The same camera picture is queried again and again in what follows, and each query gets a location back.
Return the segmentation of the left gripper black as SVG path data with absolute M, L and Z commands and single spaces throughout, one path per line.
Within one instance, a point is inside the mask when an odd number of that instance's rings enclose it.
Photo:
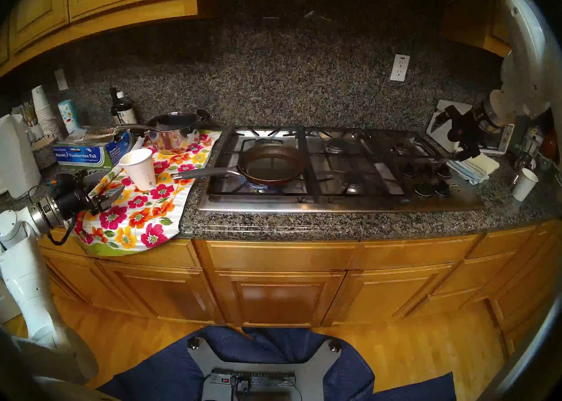
M 108 169 L 86 170 L 83 184 L 98 184 L 109 173 L 110 170 Z M 124 185 L 119 185 L 105 193 L 94 195 L 92 199 L 86 192 L 85 187 L 78 184 L 57 195 L 59 215 L 63 220 L 69 220 L 77 217 L 81 211 L 88 211 L 91 215 L 100 214 L 109 210 L 117 202 L 124 189 Z

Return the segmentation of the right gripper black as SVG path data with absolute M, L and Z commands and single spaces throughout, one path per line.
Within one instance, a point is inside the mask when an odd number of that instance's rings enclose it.
M 451 119 L 451 129 L 449 130 L 449 141 L 458 142 L 454 152 L 454 161 L 462 162 L 477 158 L 480 154 L 479 142 L 482 133 L 479 128 L 479 121 L 474 113 L 449 113 L 443 110 L 434 114 L 431 124 L 431 133 L 438 130 Z

